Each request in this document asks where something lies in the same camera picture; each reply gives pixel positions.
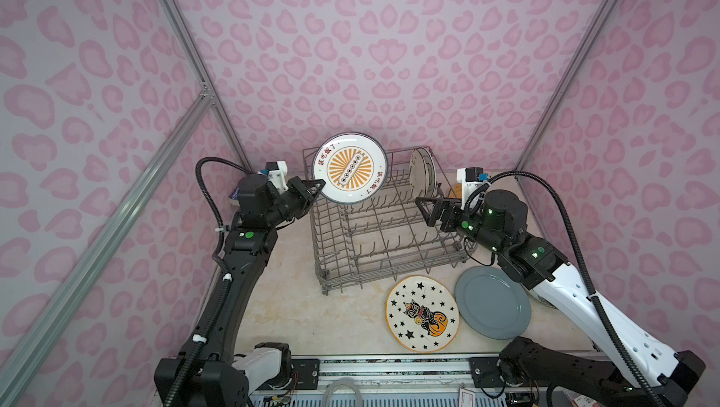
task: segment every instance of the beige marble tabletop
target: beige marble tabletop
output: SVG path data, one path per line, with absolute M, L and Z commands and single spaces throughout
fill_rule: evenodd
M 511 190 L 523 199 L 513 178 L 501 179 L 492 188 Z M 528 231 L 539 235 L 532 217 Z M 270 262 L 247 304 L 235 352 L 263 341 L 279 341 L 288 343 L 293 355 L 408 353 L 392 336 L 384 317 L 387 294 L 397 281 L 390 277 L 323 295 L 315 276 L 310 219 L 306 216 L 278 234 Z M 476 250 L 473 257 L 489 262 L 490 253 Z M 455 291 L 460 275 L 476 265 L 469 260 L 455 268 L 445 265 L 430 274 L 421 271 L 407 276 L 427 275 Z M 532 319 L 524 337 L 561 351 L 592 349 L 588 337 L 561 312 L 532 298 L 531 307 Z M 499 352 L 507 343 L 484 337 L 461 321 L 456 339 L 442 352 Z

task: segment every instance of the metal wire rack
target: metal wire rack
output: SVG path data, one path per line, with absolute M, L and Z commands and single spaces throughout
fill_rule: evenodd
M 410 155 L 415 148 L 387 152 L 388 172 L 381 190 L 360 204 L 341 205 L 319 198 L 310 211 L 315 274 L 322 293 L 342 290 L 432 267 L 465 262 L 467 254 L 457 233 L 428 227 L 410 189 Z M 439 169 L 435 191 L 452 188 L 435 154 L 426 148 Z M 312 177 L 318 148 L 303 150 L 304 175 Z

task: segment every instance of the plate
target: plate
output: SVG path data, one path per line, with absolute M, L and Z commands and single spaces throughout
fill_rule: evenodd
M 413 196 L 432 196 L 435 191 L 435 165 L 425 148 L 417 148 L 410 155 L 409 186 Z
M 410 276 L 387 296 L 385 319 L 393 337 L 414 352 L 436 352 L 460 327 L 458 305 L 450 291 L 426 276 Z
M 497 268 L 468 269 L 455 285 L 455 299 L 463 320 L 491 339 L 513 339 L 530 323 L 527 294 Z
M 373 196 L 387 177 L 387 156 L 364 133 L 340 133 L 315 153 L 312 177 L 325 180 L 322 195 L 338 204 L 357 204 Z

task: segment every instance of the cat illustration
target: cat illustration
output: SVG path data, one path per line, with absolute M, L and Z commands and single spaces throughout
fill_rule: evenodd
M 445 332 L 448 325 L 448 317 L 445 313 L 431 312 L 429 308 L 415 301 L 403 304 L 405 304 L 405 315 L 415 319 L 415 323 L 420 324 L 432 337 L 439 337 Z

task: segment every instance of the wall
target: wall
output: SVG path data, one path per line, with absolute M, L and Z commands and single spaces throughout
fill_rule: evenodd
M 198 92 L 157 0 L 0 0 L 0 365 Z
M 511 168 L 600 0 L 178 0 L 254 165 L 342 130 Z
M 558 189 L 599 290 L 720 387 L 720 6 L 624 0 L 529 166 Z M 560 215 L 526 182 L 571 254 Z
M 160 358 L 189 337 L 215 263 L 217 224 L 194 178 L 207 155 L 232 159 L 212 112 L 157 189 L 73 321 L 27 389 L 20 406 L 72 402 L 141 406 L 155 391 Z M 225 221 L 225 197 L 240 173 L 221 164 L 203 176 Z

